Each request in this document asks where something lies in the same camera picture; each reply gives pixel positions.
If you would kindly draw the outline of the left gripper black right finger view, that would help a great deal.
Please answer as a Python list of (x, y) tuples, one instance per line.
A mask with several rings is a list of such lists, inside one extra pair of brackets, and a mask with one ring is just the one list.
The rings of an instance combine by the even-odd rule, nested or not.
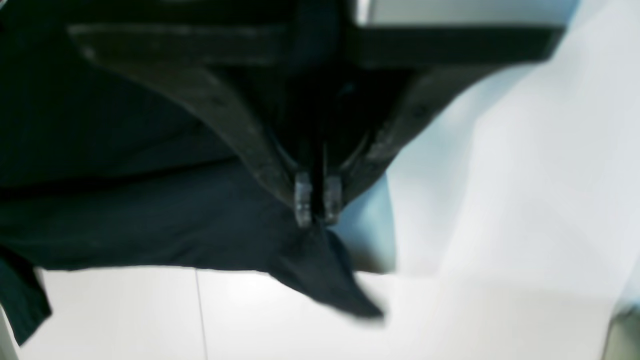
[(348, 26), (323, 141), (325, 223), (338, 223), (466, 89), (503, 69), (547, 61), (565, 32), (562, 25)]

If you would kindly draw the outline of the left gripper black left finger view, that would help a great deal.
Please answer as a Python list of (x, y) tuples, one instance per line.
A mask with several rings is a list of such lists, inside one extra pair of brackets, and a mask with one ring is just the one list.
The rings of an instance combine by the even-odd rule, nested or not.
[(299, 227), (313, 224), (309, 174), (287, 167), (254, 103), (220, 72), (277, 64), (285, 25), (85, 22), (71, 23), (67, 31), (85, 59), (169, 98), (205, 123), (293, 210)]

